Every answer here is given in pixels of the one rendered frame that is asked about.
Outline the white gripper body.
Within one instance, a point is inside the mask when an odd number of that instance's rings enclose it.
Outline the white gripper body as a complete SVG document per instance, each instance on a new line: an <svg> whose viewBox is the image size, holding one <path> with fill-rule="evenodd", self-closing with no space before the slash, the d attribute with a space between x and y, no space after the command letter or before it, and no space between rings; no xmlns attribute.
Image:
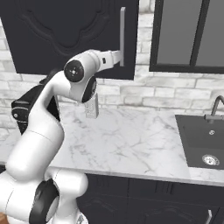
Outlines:
<svg viewBox="0 0 224 224"><path fill-rule="evenodd" d="M110 54L114 65L121 61L121 53L119 51L111 51Z"/></svg>

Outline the dark base cabinet door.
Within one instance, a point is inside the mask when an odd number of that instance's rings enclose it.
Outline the dark base cabinet door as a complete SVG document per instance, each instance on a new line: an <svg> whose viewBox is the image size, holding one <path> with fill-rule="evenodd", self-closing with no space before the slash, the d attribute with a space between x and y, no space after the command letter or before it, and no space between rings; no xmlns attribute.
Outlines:
<svg viewBox="0 0 224 224"><path fill-rule="evenodd" d="M127 224L205 224L224 207L224 187L131 178Z"/></svg>
<svg viewBox="0 0 224 224"><path fill-rule="evenodd" d="M77 199L88 224L126 224L127 178L88 174L87 191Z"/></svg>

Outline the black framed window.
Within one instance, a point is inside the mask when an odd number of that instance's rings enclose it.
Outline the black framed window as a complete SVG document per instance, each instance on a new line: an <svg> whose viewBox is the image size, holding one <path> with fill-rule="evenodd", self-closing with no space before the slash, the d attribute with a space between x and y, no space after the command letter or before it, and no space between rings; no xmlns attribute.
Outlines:
<svg viewBox="0 0 224 224"><path fill-rule="evenodd" d="M224 0L155 0L150 70L224 74Z"/></svg>

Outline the grey metal tap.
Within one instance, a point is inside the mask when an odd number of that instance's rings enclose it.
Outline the grey metal tap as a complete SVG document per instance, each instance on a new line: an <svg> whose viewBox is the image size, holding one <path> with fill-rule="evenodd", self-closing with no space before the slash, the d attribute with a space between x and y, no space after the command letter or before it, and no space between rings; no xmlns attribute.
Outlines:
<svg viewBox="0 0 224 224"><path fill-rule="evenodd" d="M204 115L204 119L208 123L213 123L214 121L224 121L224 115L216 114L216 111L217 111L217 108L218 108L220 102L222 102L222 104L224 105L224 97L222 95L219 95L216 97L211 114Z"/></svg>

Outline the dark grey sink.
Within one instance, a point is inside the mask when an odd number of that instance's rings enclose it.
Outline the dark grey sink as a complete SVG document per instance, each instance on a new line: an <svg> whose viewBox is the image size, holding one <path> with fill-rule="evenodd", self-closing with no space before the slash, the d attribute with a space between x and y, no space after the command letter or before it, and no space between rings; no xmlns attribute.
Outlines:
<svg viewBox="0 0 224 224"><path fill-rule="evenodd" d="M224 121L203 116L175 115L187 165L224 170Z"/></svg>

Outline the dark wall cabinet door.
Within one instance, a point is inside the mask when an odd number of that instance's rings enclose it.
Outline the dark wall cabinet door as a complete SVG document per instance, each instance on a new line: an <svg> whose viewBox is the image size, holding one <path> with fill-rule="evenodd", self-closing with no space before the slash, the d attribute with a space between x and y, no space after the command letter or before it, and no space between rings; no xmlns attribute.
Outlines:
<svg viewBox="0 0 224 224"><path fill-rule="evenodd" d="M49 74L86 50L119 50L121 7L126 7L124 66L96 76L132 80L139 0L0 0L0 19L16 72Z"/></svg>

